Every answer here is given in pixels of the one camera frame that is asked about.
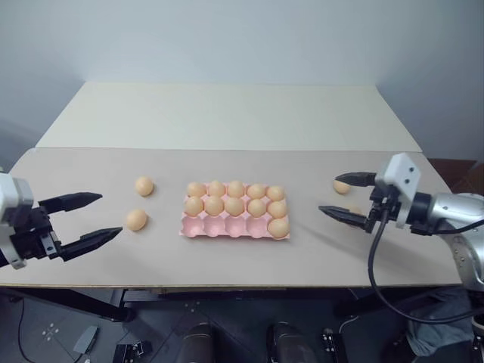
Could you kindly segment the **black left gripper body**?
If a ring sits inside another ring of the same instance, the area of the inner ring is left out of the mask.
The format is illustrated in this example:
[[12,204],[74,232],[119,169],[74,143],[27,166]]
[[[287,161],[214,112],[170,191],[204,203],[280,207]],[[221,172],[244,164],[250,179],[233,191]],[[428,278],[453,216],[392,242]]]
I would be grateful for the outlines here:
[[61,256],[61,242],[54,233],[49,215],[62,211],[58,207],[8,207],[5,210],[5,261],[49,259]]

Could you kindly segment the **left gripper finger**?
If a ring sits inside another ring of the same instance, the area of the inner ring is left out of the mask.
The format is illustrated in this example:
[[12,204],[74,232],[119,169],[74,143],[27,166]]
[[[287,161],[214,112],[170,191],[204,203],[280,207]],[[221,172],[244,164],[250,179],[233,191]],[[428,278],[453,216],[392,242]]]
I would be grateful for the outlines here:
[[75,209],[83,208],[96,200],[101,199],[101,194],[92,192],[79,192],[74,194],[65,194],[58,197],[52,197],[46,200],[40,200],[39,206],[43,207],[47,213],[57,213],[60,211],[69,212]]
[[122,227],[104,228],[89,234],[84,234],[78,239],[78,241],[60,246],[59,257],[66,262],[83,256],[107,244],[122,230]]

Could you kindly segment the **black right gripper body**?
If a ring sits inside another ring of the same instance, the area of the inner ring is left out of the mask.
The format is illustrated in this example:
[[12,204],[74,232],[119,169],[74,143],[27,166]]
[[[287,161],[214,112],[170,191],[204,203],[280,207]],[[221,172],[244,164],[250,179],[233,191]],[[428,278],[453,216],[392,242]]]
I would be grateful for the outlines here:
[[399,196],[400,191],[394,186],[374,187],[370,195],[371,209],[365,221],[366,232],[372,232],[378,222],[385,227],[387,222],[396,220],[401,208]]

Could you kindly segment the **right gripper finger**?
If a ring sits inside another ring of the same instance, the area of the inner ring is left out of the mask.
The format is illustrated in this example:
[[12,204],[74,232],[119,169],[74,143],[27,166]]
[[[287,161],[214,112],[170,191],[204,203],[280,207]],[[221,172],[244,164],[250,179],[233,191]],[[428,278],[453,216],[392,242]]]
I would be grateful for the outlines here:
[[366,232],[373,231],[373,223],[368,221],[368,217],[362,214],[351,212],[338,206],[319,206],[318,209],[326,216],[347,225],[358,227]]
[[347,172],[334,179],[351,186],[367,187],[375,185],[376,176],[374,172]]

